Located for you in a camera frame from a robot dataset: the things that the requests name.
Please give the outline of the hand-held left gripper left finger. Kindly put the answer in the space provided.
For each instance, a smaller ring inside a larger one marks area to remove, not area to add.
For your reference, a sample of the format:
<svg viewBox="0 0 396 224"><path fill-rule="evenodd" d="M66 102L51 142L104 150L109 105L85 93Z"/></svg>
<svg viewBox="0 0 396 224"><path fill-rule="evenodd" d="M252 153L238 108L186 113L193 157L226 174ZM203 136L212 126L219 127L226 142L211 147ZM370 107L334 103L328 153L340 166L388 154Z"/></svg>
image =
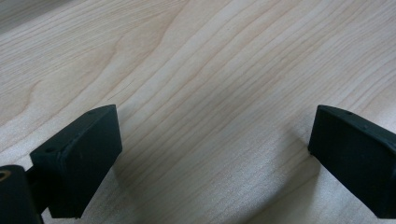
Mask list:
<svg viewBox="0 0 396 224"><path fill-rule="evenodd" d="M50 214L82 217L121 152L114 105L84 113L31 152L33 167L49 190Z"/></svg>

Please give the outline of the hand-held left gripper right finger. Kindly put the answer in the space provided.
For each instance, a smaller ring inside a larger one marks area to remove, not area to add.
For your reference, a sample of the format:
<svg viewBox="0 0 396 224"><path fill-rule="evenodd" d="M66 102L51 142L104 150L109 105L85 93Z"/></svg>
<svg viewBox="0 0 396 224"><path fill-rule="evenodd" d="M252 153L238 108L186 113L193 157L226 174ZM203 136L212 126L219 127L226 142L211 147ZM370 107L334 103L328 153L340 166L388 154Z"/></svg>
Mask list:
<svg viewBox="0 0 396 224"><path fill-rule="evenodd" d="M377 217L396 219L395 133L320 105L308 151Z"/></svg>

